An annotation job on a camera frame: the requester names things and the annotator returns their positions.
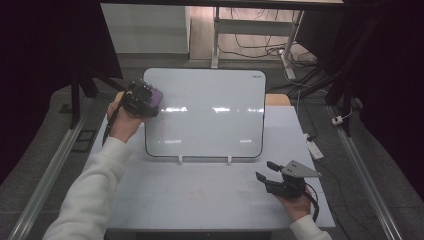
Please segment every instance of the finger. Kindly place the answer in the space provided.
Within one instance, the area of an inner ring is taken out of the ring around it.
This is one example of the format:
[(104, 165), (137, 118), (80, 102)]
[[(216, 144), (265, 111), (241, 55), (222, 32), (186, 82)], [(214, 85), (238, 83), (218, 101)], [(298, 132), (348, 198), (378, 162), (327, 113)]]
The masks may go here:
[(308, 186), (306, 186), (306, 188), (305, 188), (305, 192), (307, 192), (307, 193), (311, 194), (311, 191), (309, 190)]
[(148, 122), (149, 120), (150, 118), (146, 118), (146, 117), (141, 119), (142, 122)]
[(119, 103), (119, 101), (121, 101), (121, 98), (122, 98), (123, 95), (124, 95), (124, 92), (119, 92), (118, 94), (116, 94), (114, 102)]
[(107, 109), (107, 120), (110, 119), (110, 117), (112, 116), (113, 112), (115, 111), (115, 109), (118, 107), (118, 103), (116, 102), (112, 102), (109, 105), (109, 108)]

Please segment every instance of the white board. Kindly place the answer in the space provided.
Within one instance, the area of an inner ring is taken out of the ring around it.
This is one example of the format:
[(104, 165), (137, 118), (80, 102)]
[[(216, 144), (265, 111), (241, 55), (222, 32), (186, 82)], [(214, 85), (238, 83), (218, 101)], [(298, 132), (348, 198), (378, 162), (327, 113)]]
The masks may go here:
[(262, 152), (265, 74), (250, 70), (151, 68), (163, 93), (145, 124), (152, 156), (257, 157)]

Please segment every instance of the white sleeve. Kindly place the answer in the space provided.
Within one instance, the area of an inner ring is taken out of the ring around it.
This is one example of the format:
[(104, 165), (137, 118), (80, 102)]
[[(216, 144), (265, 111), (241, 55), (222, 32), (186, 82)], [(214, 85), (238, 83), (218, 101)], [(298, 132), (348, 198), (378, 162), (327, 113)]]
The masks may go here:
[(88, 158), (86, 170), (72, 184), (59, 217), (43, 239), (103, 239), (123, 165), (130, 155), (124, 142), (107, 138), (103, 148)]
[(321, 231), (314, 220), (312, 220), (311, 215), (304, 216), (303, 218), (298, 219), (296, 222), (290, 225), (291, 230), (293, 231), (296, 239), (298, 240), (331, 240), (331, 236), (325, 232)]

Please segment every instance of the person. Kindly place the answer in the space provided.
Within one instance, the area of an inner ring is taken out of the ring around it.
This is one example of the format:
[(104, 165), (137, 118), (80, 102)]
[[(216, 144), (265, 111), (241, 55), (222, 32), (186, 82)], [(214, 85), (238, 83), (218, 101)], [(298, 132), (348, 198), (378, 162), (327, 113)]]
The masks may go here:
[[(116, 102), (109, 106), (108, 118), (117, 106)], [(123, 108), (119, 110), (103, 148), (87, 160), (86, 169), (70, 187), (58, 218), (43, 239), (104, 238), (117, 186), (124, 174), (124, 163), (132, 153), (126, 143), (147, 120), (132, 117)], [(304, 196), (298, 199), (276, 197), (293, 220), (290, 228), (297, 239), (331, 239), (312, 220), (309, 199)]]

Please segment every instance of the table surface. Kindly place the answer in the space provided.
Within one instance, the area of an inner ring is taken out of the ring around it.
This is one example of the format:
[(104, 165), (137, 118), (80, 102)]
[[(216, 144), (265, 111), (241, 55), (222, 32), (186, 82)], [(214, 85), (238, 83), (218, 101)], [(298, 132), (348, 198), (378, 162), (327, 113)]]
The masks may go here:
[[(268, 95), (267, 102), (285, 96)], [(286, 165), (291, 160), (314, 169), (296, 112), (291, 106), (266, 106), (264, 149), (254, 159), (151, 157), (144, 148), (144, 127), (128, 142), (133, 155), (112, 208), (109, 227), (129, 231), (263, 231), (287, 228), (291, 221), (283, 206), (256, 180), (258, 171), (270, 180), (281, 175), (266, 161)], [(101, 138), (92, 153), (101, 148)], [(306, 179), (318, 193), (320, 227), (334, 227), (319, 179)]]
[(271, 94), (265, 95), (266, 106), (291, 106), (290, 100), (285, 94)]

